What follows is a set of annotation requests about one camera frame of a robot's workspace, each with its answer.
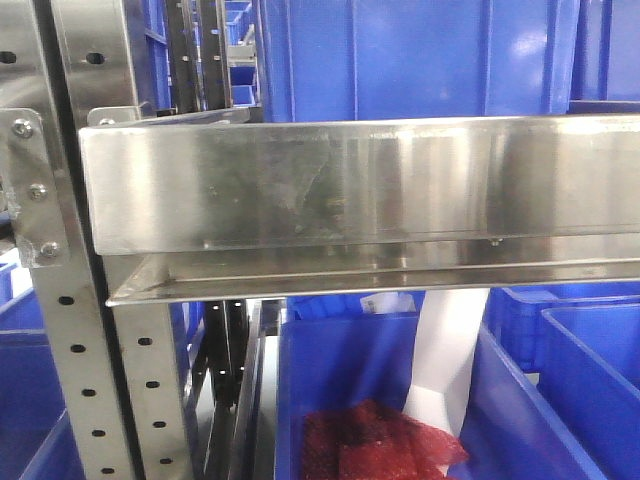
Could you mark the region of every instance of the hole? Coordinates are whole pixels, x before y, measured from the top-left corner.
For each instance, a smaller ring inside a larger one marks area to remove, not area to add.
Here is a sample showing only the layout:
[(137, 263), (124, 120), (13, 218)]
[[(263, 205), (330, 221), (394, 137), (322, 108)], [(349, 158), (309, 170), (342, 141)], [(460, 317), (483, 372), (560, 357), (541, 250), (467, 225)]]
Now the hole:
[(0, 52), (0, 63), (16, 63), (18, 57), (13, 52), (2, 51)]
[(106, 59), (101, 53), (87, 53), (87, 62), (89, 62), (91, 65), (102, 65), (105, 61)]

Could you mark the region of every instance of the metal bracket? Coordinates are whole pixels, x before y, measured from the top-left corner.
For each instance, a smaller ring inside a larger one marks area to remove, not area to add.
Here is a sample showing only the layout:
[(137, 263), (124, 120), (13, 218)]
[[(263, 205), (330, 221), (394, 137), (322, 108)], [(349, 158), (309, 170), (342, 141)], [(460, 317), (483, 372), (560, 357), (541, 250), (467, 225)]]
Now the metal bracket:
[(114, 123), (133, 122), (150, 116), (152, 116), (151, 112), (148, 111), (146, 105), (140, 107), (101, 107), (94, 108), (89, 112), (87, 124), (90, 127), (99, 127)]
[(55, 176), (42, 119), (34, 110), (0, 109), (0, 174), (22, 264), (40, 268), (67, 262)]

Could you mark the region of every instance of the metal shelf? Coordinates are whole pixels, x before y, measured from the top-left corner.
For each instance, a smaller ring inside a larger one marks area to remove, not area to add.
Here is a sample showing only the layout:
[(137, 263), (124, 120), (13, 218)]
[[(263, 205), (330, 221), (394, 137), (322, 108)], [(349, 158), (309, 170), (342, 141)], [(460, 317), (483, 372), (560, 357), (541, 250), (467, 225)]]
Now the metal shelf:
[(637, 277), (640, 116), (231, 112), (80, 132), (98, 253), (165, 254), (110, 305)]
[[(0, 5), (17, 59), (0, 64), (0, 173), (89, 480), (204, 474), (170, 302), (639, 276), (640, 116), (131, 121), (154, 110), (138, 2)], [(165, 1), (178, 111), (227, 104), (225, 82), (200, 91), (182, 5)], [(220, 8), (197, 6), (217, 24)], [(218, 30), (205, 79), (227, 77)], [(88, 124), (103, 126), (79, 145)], [(217, 409), (203, 446), (230, 455), (209, 464), (216, 478), (248, 478), (259, 453), (254, 325), (237, 408)]]

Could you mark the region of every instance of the white paper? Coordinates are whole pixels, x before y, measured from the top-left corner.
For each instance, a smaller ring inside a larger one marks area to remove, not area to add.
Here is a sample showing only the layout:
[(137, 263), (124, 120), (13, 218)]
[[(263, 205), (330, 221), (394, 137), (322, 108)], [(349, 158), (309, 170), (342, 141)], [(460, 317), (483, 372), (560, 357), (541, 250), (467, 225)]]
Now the white paper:
[(460, 435), (488, 288), (430, 290), (425, 297), (404, 412)]
[(363, 313), (415, 312), (416, 305), (410, 293), (380, 292), (360, 299)]

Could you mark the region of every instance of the blue container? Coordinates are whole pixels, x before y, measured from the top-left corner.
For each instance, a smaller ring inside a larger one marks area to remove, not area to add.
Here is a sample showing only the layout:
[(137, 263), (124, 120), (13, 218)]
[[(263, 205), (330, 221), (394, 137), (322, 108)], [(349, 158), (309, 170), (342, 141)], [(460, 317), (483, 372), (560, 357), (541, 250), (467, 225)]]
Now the blue container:
[(84, 478), (69, 417), (65, 413), (40, 445), (19, 480), (84, 480)]
[[(411, 295), (414, 308), (408, 308), (407, 312), (419, 312), (422, 308), (424, 290), (393, 293)], [(368, 292), (289, 297), (287, 298), (287, 320), (317, 320), (339, 315), (358, 316), (365, 313), (376, 313), (375, 305), (367, 301), (367, 298), (372, 295), (375, 294)]]
[(640, 472), (640, 305), (551, 309), (539, 389), (612, 479)]
[(15, 270), (15, 263), (0, 263), (0, 305), (13, 298), (13, 284), (11, 272)]
[(229, 68), (231, 85), (251, 85), (256, 84), (256, 67), (252, 65), (238, 65)]
[[(304, 416), (366, 398), (401, 409), (411, 382), (417, 314), (283, 325), (276, 480), (298, 479)], [(459, 480), (605, 480), (522, 372), (483, 330), (461, 440)]]
[(640, 302), (640, 282), (498, 288), (489, 296), (485, 322), (520, 368), (532, 373), (544, 361), (544, 309), (634, 302)]
[(169, 306), (169, 311), (180, 384), (184, 386), (192, 366), (189, 346), (204, 315), (204, 306), (201, 302), (172, 303)]
[(249, 25), (253, 23), (253, 6), (251, 5), (251, 2), (250, 1), (225, 2), (225, 8), (227, 9), (227, 11), (242, 13), (242, 20), (240, 23), (242, 27), (240, 39), (241, 40), (244, 39), (244, 37), (249, 32)]
[(579, 0), (256, 0), (272, 122), (565, 113)]
[(0, 332), (43, 328), (44, 320), (35, 290), (29, 289), (0, 306)]
[(64, 400), (44, 331), (0, 332), (0, 366), (0, 478), (20, 478)]
[(251, 85), (232, 85), (231, 92), (234, 107), (254, 107), (256, 105)]
[(227, 10), (227, 42), (229, 45), (238, 45), (244, 38), (242, 36), (243, 12)]
[(171, 108), (164, 2), (162, 0), (143, 0), (142, 10), (145, 18), (145, 37), (151, 63), (156, 106), (159, 109)]
[(640, 100), (640, 3), (582, 0), (572, 98)]

